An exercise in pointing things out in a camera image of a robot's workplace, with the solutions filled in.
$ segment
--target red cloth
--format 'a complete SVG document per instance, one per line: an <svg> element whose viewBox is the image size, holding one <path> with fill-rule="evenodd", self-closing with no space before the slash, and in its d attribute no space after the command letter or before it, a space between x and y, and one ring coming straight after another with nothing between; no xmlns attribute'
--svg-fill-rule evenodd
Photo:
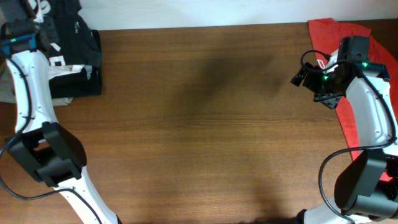
<svg viewBox="0 0 398 224"><path fill-rule="evenodd" d="M391 104L395 114L398 111L398 62L395 58L381 45L373 36L371 36L371 29L366 27L350 24L347 22L336 22L333 19L317 19L308 22L312 46L316 50L331 54L338 49L340 40L344 37L352 35L359 35L370 38L369 58L372 62L382 63L387 66L390 74L390 95ZM318 54L315 54L317 59L323 60L326 65L327 61ZM346 98L342 98L336 109L337 117L343 129L344 136L348 147L359 146L358 132L356 131L355 118L353 109ZM359 152L352 152L352 159L356 159ZM382 176L382 180L390 180L386 174Z"/></svg>

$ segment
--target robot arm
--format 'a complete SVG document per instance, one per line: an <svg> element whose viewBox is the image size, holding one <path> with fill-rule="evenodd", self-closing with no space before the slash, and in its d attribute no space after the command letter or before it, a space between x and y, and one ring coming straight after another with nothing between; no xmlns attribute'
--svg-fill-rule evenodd
<svg viewBox="0 0 398 224"><path fill-rule="evenodd" d="M55 190L73 189L80 195L84 201L71 192L61 192L83 223L121 223L88 176L83 146L58 124L55 116L49 88L49 60L45 56L51 46L48 38L51 30L53 39L56 36L51 21L46 21L50 18L41 14L40 1L10 0L0 6L9 21L8 36L2 39L1 50L14 79L16 132L23 133L9 153L36 181L45 182ZM33 150L44 141L50 147Z"/></svg>
<svg viewBox="0 0 398 224"><path fill-rule="evenodd" d="M387 69L369 62L368 48L368 38L347 37L330 57L327 70L316 72L321 69L306 63L292 79L297 86L304 81L303 86L314 92L314 101L331 109L337 107L342 96L347 97L355 115L361 149L365 149L338 177L335 196L328 200L351 221L334 214L324 203L302 212L303 224L366 223L397 218L398 187L394 182L379 180L385 171L393 177L398 174L397 122L389 96Z"/></svg>

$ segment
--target wooden table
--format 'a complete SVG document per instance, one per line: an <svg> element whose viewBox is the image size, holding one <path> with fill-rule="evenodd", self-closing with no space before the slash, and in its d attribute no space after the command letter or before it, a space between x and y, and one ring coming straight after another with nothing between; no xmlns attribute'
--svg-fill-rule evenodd
<svg viewBox="0 0 398 224"><path fill-rule="evenodd" d="M365 22L381 32L378 23ZM290 84L312 48L306 23L100 34L103 95L55 111L123 223L249 222L322 203L318 168L346 143L335 112ZM394 46L396 37L381 39ZM15 113L0 105L1 139ZM349 162L326 168L329 196ZM21 194L48 191L8 154L0 169ZM0 190L0 208L0 223L81 223L60 195L25 202Z"/></svg>

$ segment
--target white backdrop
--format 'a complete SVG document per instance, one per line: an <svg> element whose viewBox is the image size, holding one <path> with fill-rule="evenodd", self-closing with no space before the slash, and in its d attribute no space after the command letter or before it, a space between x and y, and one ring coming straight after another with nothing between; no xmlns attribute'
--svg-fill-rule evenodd
<svg viewBox="0 0 398 224"><path fill-rule="evenodd" d="M398 0L80 0L92 29L146 29L393 19Z"/></svg>

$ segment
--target wood grain surface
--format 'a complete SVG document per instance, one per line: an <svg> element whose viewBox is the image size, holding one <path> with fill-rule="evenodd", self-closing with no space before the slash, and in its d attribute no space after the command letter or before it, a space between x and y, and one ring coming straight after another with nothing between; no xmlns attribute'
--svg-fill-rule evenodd
<svg viewBox="0 0 398 224"><path fill-rule="evenodd" d="M312 48L307 24L100 34L103 95L55 112L123 223L250 222L322 203L318 168L346 143L335 112L290 84ZM15 113L0 104L1 139ZM349 162L347 154L327 166L329 196ZM21 194L48 191L8 154L0 170ZM2 189L0 223L81 221L60 195L25 202Z"/></svg>

